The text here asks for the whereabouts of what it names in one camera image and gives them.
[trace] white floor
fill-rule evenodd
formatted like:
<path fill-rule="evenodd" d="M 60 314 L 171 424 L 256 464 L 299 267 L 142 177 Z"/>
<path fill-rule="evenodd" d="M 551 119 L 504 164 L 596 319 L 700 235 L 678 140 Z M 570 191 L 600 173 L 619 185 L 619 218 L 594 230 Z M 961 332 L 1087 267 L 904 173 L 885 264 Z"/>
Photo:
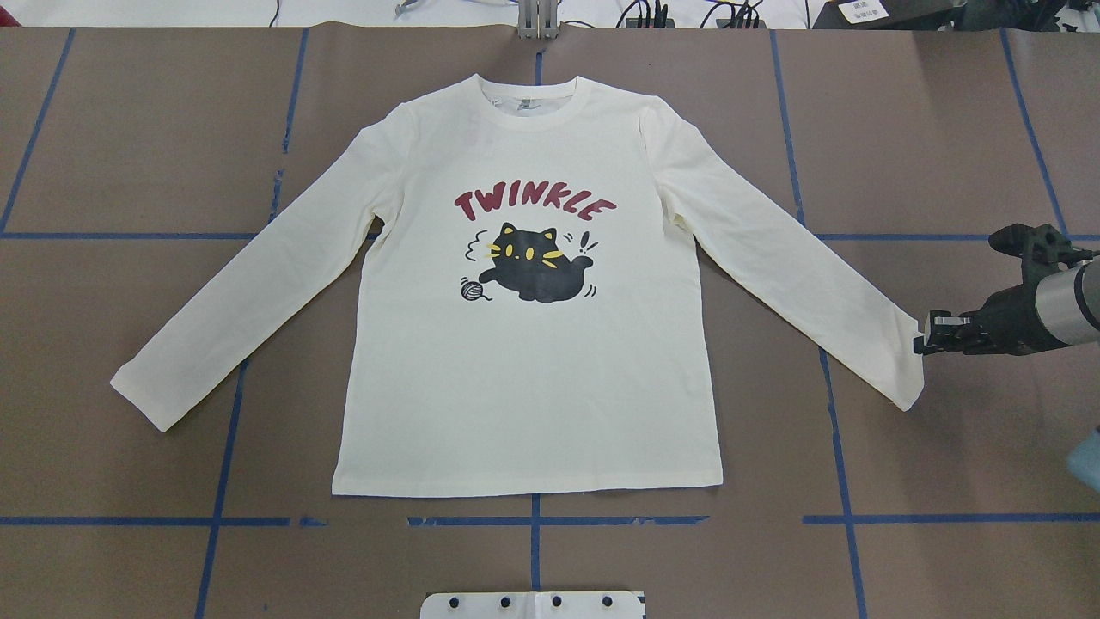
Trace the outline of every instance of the white floor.
<path fill-rule="evenodd" d="M 510 0 L 418 0 L 400 16 L 399 0 L 280 0 L 275 25 L 302 26 L 327 21 L 356 25 L 480 25 L 515 24 Z M 630 0 L 562 0 L 559 18 L 612 27 Z M 266 26 L 276 13 L 276 0 L 0 0 L 23 25 L 57 26 Z M 810 0 L 811 21 L 824 0 Z M 669 16 L 678 27 L 698 27 L 711 9 L 708 0 L 672 0 Z M 772 29 L 805 29 L 804 0 L 763 0 L 758 8 Z M 726 16 L 718 9 L 714 18 Z M 1093 13 L 1064 10 L 1064 23 L 1100 32 Z"/>

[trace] crew neckline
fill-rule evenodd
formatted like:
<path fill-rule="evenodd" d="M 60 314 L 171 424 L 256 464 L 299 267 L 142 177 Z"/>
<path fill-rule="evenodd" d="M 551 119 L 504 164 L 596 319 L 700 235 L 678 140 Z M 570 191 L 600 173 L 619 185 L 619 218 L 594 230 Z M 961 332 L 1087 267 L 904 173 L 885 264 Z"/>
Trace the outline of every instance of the crew neckline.
<path fill-rule="evenodd" d="M 575 117 L 584 108 L 588 98 L 591 81 L 576 76 L 561 84 L 541 84 L 538 86 L 520 84 L 501 84 L 473 74 L 466 79 L 466 92 L 474 99 L 473 103 L 488 120 L 520 131 L 538 131 L 558 126 Z M 538 115 L 513 115 L 502 111 L 490 101 L 493 95 L 518 99 L 560 99 L 569 97 L 561 108 Z"/>

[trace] cat graphic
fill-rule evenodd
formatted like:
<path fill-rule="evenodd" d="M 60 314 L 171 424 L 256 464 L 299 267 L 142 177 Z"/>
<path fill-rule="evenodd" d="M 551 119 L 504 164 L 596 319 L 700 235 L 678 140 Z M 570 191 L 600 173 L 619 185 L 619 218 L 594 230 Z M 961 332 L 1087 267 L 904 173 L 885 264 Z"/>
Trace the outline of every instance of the cat graphic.
<path fill-rule="evenodd" d="M 558 231 L 517 230 L 512 223 L 501 226 L 501 235 L 488 247 L 494 266 L 477 277 L 481 283 L 496 280 L 519 292 L 524 300 L 553 302 L 576 296 L 584 286 L 584 269 L 592 258 L 566 257 L 557 243 Z"/>

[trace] shirt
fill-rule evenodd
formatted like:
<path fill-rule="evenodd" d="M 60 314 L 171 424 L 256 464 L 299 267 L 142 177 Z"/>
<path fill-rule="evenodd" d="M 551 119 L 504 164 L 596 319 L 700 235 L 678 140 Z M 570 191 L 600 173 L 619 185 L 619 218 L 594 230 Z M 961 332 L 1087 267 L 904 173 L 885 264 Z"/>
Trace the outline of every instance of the shirt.
<path fill-rule="evenodd" d="M 663 100 L 477 75 L 360 131 L 111 385 L 167 431 L 374 217 L 336 495 L 721 484 L 696 242 L 899 408 L 923 387 L 916 322 Z"/>

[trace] shirt sleeve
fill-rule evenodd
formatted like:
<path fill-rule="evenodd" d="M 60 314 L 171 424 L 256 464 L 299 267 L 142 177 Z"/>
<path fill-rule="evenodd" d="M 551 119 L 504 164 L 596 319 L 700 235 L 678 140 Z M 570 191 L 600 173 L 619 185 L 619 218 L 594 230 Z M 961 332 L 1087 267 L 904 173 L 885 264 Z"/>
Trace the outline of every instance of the shirt sleeve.
<path fill-rule="evenodd" d="M 641 132 L 666 215 L 715 262 L 851 372 L 908 411 L 924 388 L 916 321 L 726 165 L 654 98 Z"/>
<path fill-rule="evenodd" d="M 167 431 L 354 258 L 377 213 L 392 221 L 414 140 L 398 106 L 208 281 L 111 386 Z"/>

